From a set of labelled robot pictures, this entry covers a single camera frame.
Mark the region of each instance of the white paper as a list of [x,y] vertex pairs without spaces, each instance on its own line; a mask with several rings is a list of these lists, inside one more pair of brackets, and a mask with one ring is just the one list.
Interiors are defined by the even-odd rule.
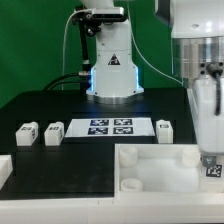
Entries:
[[155,136],[150,118],[73,119],[65,137]]

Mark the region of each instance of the blue light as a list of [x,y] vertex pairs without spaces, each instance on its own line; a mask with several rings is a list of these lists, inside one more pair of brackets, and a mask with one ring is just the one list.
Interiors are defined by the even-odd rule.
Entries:
[[94,77],[94,69],[91,69],[91,87],[90,90],[93,91],[93,77]]
[[137,66],[135,66],[135,71],[136,71],[136,89],[140,89],[139,77],[138,77],[138,67]]

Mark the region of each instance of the small white block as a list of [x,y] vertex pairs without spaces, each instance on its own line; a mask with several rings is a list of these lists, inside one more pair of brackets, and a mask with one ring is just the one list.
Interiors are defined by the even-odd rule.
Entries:
[[17,146],[31,146],[38,136],[38,124],[36,122],[25,123],[16,132]]
[[2,189],[12,170],[11,156],[0,156],[0,190]]
[[164,120],[157,121],[156,134],[159,144],[173,143],[173,128],[169,121]]
[[60,145],[64,135],[64,124],[62,122],[51,123],[44,133],[45,145]]

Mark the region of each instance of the black wire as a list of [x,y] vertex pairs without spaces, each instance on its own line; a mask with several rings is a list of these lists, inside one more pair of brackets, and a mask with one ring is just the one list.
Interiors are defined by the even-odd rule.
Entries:
[[215,79],[216,79],[216,109],[215,109],[215,115],[219,116],[221,114],[221,94],[222,94],[222,88],[221,88],[221,74],[219,72],[215,73]]
[[69,75],[63,75],[63,76],[60,76],[60,77],[54,79],[53,81],[51,81],[49,84],[47,84],[47,85],[43,88],[43,91],[48,90],[52,85],[54,85],[54,84],[57,83],[58,81],[61,81],[61,80],[67,79],[67,78],[71,78],[71,77],[77,77],[77,76],[79,76],[78,73],[73,73],[73,74],[69,74]]
[[86,81],[77,81],[77,82],[58,82],[55,83],[54,85],[51,86],[51,88],[49,88],[49,90],[53,90],[56,86],[60,86],[60,85],[64,85],[64,84],[80,84]]

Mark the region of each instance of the black marking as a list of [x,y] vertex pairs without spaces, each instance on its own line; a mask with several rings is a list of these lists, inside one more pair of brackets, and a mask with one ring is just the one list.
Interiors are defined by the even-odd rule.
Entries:
[[53,130],[53,131],[57,131],[58,129],[59,129],[59,127],[50,127],[50,128],[49,128],[50,131],[52,131],[52,130]]
[[117,58],[117,56],[116,56],[116,54],[114,54],[112,56],[112,58],[110,59],[108,65],[121,65],[119,60],[118,60],[118,58]]
[[31,127],[23,127],[21,130],[22,131],[29,131],[29,130],[31,130],[32,128]]
[[161,124],[160,128],[169,128],[169,125],[168,124]]

